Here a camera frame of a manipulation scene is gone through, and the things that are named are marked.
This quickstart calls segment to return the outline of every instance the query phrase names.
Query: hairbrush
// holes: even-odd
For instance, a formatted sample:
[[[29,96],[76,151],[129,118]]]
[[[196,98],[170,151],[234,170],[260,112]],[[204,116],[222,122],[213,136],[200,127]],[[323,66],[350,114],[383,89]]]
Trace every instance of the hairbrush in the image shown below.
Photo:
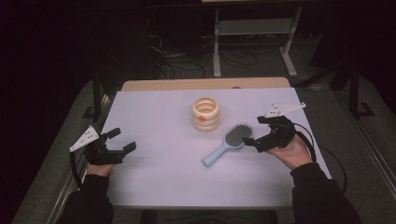
[[[253,135],[252,127],[245,123],[237,123],[225,135],[223,145],[202,160],[204,166],[211,166],[227,150],[236,150],[244,145],[243,138]]]

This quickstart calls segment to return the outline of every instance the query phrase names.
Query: white tabletop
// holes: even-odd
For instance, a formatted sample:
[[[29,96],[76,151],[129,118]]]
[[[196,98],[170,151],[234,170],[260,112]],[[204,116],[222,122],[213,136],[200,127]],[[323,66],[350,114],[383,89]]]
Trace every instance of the white tabletop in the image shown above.
[[[191,105],[200,97],[219,102],[220,126],[213,132],[199,132],[192,125]],[[255,138],[268,134],[269,127],[259,124],[257,117],[272,103],[300,101],[293,88],[118,92],[103,132],[120,128],[121,134],[107,140],[107,147],[122,149],[136,141],[137,149],[115,167],[107,193],[110,201],[136,208],[291,206],[290,170],[269,154],[242,147],[226,152],[210,168],[201,162],[222,145],[237,122],[249,123]],[[303,110],[286,117],[311,131]],[[317,157],[330,177],[318,150]]]

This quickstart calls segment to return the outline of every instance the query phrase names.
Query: dark background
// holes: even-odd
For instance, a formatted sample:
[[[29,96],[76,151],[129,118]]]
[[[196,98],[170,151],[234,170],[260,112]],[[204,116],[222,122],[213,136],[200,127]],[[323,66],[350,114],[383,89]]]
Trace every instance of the dark background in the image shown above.
[[[182,38],[193,43],[213,30],[207,20],[213,12],[178,15],[183,20],[172,12],[80,11],[66,0],[0,2],[1,223],[12,220],[70,106],[95,72],[107,92],[128,79],[157,78],[147,17],[168,44]],[[394,19],[387,3],[305,7],[298,33],[324,32],[314,65],[325,68],[352,57],[396,111]]]

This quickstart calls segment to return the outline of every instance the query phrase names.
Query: table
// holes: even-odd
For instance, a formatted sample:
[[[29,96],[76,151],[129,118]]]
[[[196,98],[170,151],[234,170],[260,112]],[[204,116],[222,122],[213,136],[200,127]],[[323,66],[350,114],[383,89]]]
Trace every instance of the table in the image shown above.
[[[203,3],[232,2],[232,0],[203,0]],[[221,77],[220,58],[219,58],[219,36],[220,35],[288,35],[285,44],[279,47],[280,55],[288,69],[291,77],[297,77],[296,69],[290,59],[289,50],[294,33],[297,28],[298,20],[301,15],[302,7],[296,7],[294,15],[289,18],[276,19],[256,19],[256,20],[220,20],[219,10],[215,14],[215,47],[213,53],[214,77]]]
[[[235,86],[244,89],[230,89]],[[220,126],[210,133],[192,126],[191,104],[203,96],[214,97],[220,104]],[[116,95],[103,132],[121,129],[119,136],[107,141],[109,149],[120,149],[131,141],[136,141],[137,149],[115,167],[108,190],[110,201],[139,209],[290,207],[290,170],[269,154],[242,147],[226,152],[209,168],[201,163],[203,157],[221,146],[224,134],[238,121],[248,122],[255,138],[268,134],[269,127],[259,124],[256,118],[271,103],[300,101],[285,78],[126,82]],[[287,117],[311,130],[303,110]],[[317,157],[330,177],[318,150]]]

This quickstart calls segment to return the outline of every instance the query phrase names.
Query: wire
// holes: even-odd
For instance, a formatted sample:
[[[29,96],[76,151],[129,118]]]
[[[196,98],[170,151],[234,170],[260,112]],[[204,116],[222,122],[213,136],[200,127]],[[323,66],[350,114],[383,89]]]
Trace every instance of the wire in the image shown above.
[[[172,71],[167,71],[166,70],[166,67],[170,67],[171,69],[172,69]],[[169,65],[169,64],[167,64],[167,63],[164,63],[164,71],[163,71],[163,69],[161,68],[161,70],[162,70],[162,72],[163,72],[163,77],[165,78],[165,79],[167,79],[168,78],[168,73],[172,73],[172,75],[171,75],[171,77],[170,77],[170,79],[174,79],[175,78],[175,74],[180,74],[180,78],[183,78],[183,76],[181,75],[181,73],[179,72],[179,71],[176,71],[175,70],[175,68],[172,66],[172,65]]]
[[[160,50],[160,49],[157,49],[157,48],[155,48],[155,47],[152,47],[152,46],[149,46],[151,49],[155,49],[155,50],[157,50],[159,53],[161,53],[161,54],[166,54],[166,50]]]
[[[80,179],[82,179],[82,171],[84,171],[85,165],[87,164],[87,161],[84,161],[84,164],[82,164],[81,168],[79,169],[78,176]]]
[[[337,158],[329,149],[327,149],[326,147],[321,146],[321,145],[318,145],[318,146],[319,146],[321,149],[327,151],[330,155],[332,155],[332,157],[333,157],[333,158],[338,162],[338,164],[340,165],[341,170],[342,170],[342,172],[343,172],[343,176],[344,176],[344,186],[343,186],[342,192],[343,192],[343,194],[345,194],[346,191],[347,191],[347,171],[346,171],[346,168],[344,167],[343,163],[341,163],[341,161],[338,160],[338,158]]]
[[[240,38],[237,39],[239,42],[239,47],[243,48],[250,48],[250,46],[244,45],[241,41]],[[274,52],[274,49],[271,49],[267,52],[264,53],[255,53],[254,51],[257,50],[263,41],[259,42],[253,49],[250,49],[248,51],[244,51],[241,49],[236,49],[236,47],[232,47],[229,45],[228,42],[225,42],[227,47],[230,49],[227,49],[226,52],[230,54],[230,56],[227,56],[224,52],[219,53],[221,59],[227,63],[228,65],[236,68],[248,68],[252,65],[257,64],[257,57],[258,55],[265,55]]]
[[[297,125],[297,126],[299,126],[299,127],[301,127],[301,128],[303,128],[308,134],[309,134],[309,137],[311,138],[311,144],[312,144],[312,147],[315,147],[315,145],[314,145],[314,137],[312,136],[312,134],[311,134],[311,132],[309,132],[303,125],[301,125],[301,124],[298,124],[298,123],[293,123],[294,125]]]
[[[163,41],[161,40],[161,38],[157,35],[149,35],[150,37],[157,37],[158,40],[160,40],[160,47],[163,46]]]
[[[202,56],[204,56],[206,54],[208,54],[208,56],[207,56],[207,59],[204,61],[204,64],[199,64],[197,61],[198,60],[201,61]],[[191,53],[190,55],[192,56],[190,58],[185,57],[185,55],[183,55],[183,58],[186,58],[186,60],[184,60],[184,61],[180,60],[178,57],[175,57],[173,59],[165,59],[163,64],[165,65],[165,68],[167,66],[172,69],[173,75],[175,73],[179,73],[181,78],[183,78],[183,76],[180,71],[196,71],[196,70],[201,70],[202,78],[205,78],[205,75],[206,75],[205,67],[209,64],[209,62],[212,59],[211,54],[208,52],[204,52],[204,53]]]
[[[73,177],[75,178],[76,184],[81,189],[82,182],[81,182],[81,179],[79,178],[79,175],[77,173],[76,155],[75,155],[74,151],[70,152],[70,164],[72,166],[72,173],[73,173]]]
[[[303,125],[300,125],[298,123],[293,123],[293,124],[297,125],[299,127],[302,127],[309,134],[309,136],[311,137],[311,142],[312,142],[312,147],[313,147],[314,146],[314,138],[313,138],[312,134]],[[344,186],[343,186],[342,192],[343,192],[343,194],[345,194],[345,192],[347,191],[347,172],[346,172],[346,169],[345,169],[343,163],[341,163],[340,160],[338,160],[338,158],[329,149],[327,149],[326,147],[321,146],[321,145],[318,145],[318,146],[321,149],[324,149],[325,151],[327,151],[340,165],[341,170],[343,172],[343,177],[344,177]]]
[[[161,70],[161,73],[163,74],[163,79],[168,79],[168,71],[166,71],[166,66],[163,69],[163,66],[160,64],[160,70]]]

